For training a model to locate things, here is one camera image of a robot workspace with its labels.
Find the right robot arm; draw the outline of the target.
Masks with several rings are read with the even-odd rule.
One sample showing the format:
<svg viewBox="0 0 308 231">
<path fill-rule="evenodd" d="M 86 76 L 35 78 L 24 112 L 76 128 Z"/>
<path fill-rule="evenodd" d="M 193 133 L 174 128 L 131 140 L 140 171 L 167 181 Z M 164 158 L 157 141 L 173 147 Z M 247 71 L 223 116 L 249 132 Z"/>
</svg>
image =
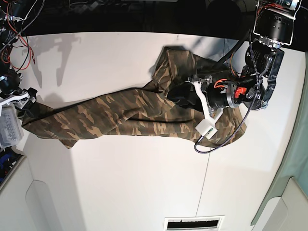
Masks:
<svg viewBox="0 0 308 231">
<path fill-rule="evenodd" d="M 37 0 L 2 0 L 0 2 L 0 108 L 13 106 L 19 117 L 36 118 L 39 114 L 37 90 L 22 89 L 22 74 L 31 62 L 35 62 L 33 49 L 25 30 L 38 18 L 45 1 L 40 2 L 35 16 L 28 21 L 31 11 L 38 5 Z M 11 61 L 13 48 L 25 48 L 26 58 L 21 67 Z"/>
</svg>

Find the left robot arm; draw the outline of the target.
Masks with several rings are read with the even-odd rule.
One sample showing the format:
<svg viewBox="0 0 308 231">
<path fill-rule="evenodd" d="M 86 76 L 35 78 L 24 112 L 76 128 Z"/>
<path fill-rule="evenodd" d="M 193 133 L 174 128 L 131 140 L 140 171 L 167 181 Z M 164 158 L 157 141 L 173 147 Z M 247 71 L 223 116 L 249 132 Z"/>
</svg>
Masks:
<svg viewBox="0 0 308 231">
<path fill-rule="evenodd" d="M 209 70 L 201 67 L 184 78 L 167 97 L 182 108 L 193 108 L 206 117 L 216 111 L 244 104 L 251 110 L 264 109 L 276 87 L 282 64 L 283 45 L 291 45 L 299 0 L 259 0 L 253 29 Z M 246 38 L 252 40 L 240 73 L 226 66 Z"/>
</svg>

